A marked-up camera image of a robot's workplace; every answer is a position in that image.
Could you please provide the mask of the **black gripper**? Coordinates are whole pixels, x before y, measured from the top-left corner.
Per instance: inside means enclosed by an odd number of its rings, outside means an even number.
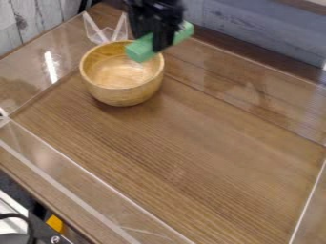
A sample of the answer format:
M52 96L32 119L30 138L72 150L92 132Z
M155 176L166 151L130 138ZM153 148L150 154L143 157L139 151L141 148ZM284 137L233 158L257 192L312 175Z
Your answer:
M153 50L162 52L175 40L179 24L183 21L182 0L125 0L133 35L137 39L151 33Z

